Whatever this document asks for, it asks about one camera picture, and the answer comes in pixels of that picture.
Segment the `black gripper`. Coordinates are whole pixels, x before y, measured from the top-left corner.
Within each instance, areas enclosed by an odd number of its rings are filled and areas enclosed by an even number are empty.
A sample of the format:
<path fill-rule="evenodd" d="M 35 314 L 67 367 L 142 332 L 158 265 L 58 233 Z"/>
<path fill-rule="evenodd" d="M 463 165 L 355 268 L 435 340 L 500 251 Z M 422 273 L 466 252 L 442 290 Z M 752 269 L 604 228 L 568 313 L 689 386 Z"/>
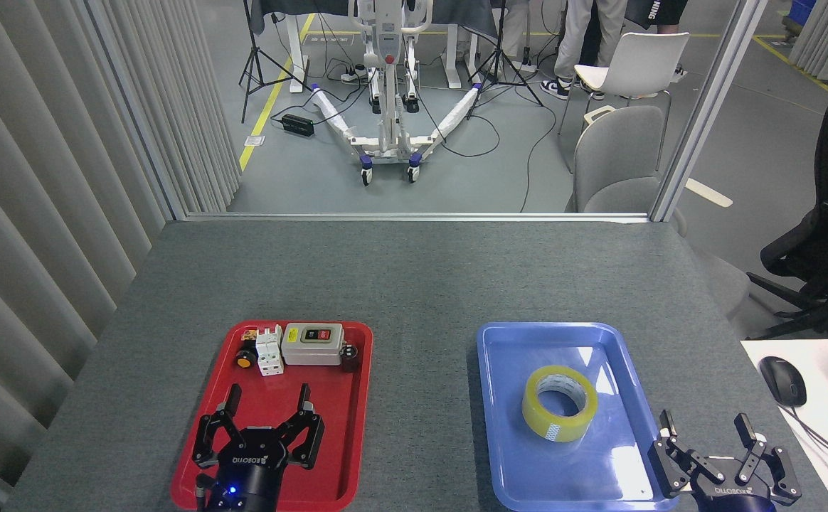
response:
<path fill-rule="evenodd" d="M 197 476 L 198 511 L 275 511 L 287 464 L 313 469 L 319 456 L 325 424 L 310 393 L 309 385 L 301 386 L 297 411 L 275 429 L 238 430 L 234 417 L 240 385 L 230 386 L 213 414 L 200 416 L 192 461 L 199 467 L 215 464 L 218 472 Z M 225 428 L 231 441 L 216 453 L 213 440 L 219 428 Z"/>
<path fill-rule="evenodd" d="M 801 498 L 802 487 L 788 451 L 769 445 L 746 414 L 736 415 L 736 430 L 747 453 L 736 480 L 724 481 L 715 464 L 679 440 L 673 415 L 661 411 L 660 434 L 652 443 L 652 466 L 660 469 L 657 478 L 664 496 L 692 494 L 696 483 L 699 511 L 776 511 L 775 503 L 795 503 Z M 770 470 L 769 484 L 755 474 L 761 463 Z"/>

